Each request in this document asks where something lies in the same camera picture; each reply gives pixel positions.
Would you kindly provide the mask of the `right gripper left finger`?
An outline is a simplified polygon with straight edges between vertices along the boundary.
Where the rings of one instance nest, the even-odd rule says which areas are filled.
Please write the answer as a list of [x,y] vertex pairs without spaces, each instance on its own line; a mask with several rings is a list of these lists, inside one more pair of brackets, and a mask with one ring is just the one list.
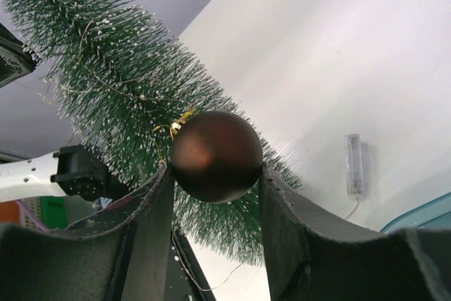
[[168,167],[63,230],[1,225],[2,300],[162,300],[173,215]]

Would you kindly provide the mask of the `small green christmas tree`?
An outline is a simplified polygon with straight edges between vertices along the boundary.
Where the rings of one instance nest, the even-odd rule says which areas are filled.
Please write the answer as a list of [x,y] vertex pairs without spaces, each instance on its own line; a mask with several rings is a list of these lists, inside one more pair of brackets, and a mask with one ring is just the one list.
[[4,0],[24,50],[53,61],[61,115],[130,189],[169,159],[190,109],[244,116],[204,64],[132,0]]

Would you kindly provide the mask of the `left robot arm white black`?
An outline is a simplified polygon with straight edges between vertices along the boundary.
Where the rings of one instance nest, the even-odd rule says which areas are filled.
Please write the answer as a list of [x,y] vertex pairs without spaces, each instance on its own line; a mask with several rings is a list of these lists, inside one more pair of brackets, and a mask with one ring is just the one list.
[[[37,62],[23,43],[1,26],[1,86],[30,74]],[[30,197],[78,195],[93,202],[105,197],[121,199],[129,193],[96,154],[82,145],[62,147],[34,159],[1,165],[1,201]]]

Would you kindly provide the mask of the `dark red ball ornament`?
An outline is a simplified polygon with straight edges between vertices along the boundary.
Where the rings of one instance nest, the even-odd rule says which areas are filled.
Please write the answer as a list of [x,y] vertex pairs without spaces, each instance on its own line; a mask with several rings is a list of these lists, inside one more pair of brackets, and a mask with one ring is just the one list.
[[256,183],[263,149],[244,118],[206,111],[190,118],[176,134],[170,160],[175,181],[188,195],[222,204],[241,198]]

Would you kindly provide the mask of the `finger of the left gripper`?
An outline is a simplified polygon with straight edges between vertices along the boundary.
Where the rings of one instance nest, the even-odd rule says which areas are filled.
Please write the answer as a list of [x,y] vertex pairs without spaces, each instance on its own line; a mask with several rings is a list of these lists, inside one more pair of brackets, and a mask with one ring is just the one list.
[[1,25],[1,81],[5,87],[17,79],[32,73],[38,64],[36,58],[23,51],[23,43],[4,25]]

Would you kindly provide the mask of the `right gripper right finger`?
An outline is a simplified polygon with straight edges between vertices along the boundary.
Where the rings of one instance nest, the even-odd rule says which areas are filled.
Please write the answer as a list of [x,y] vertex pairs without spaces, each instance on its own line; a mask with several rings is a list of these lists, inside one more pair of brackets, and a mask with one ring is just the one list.
[[450,299],[448,230],[369,230],[299,195],[267,166],[259,208],[272,300]]

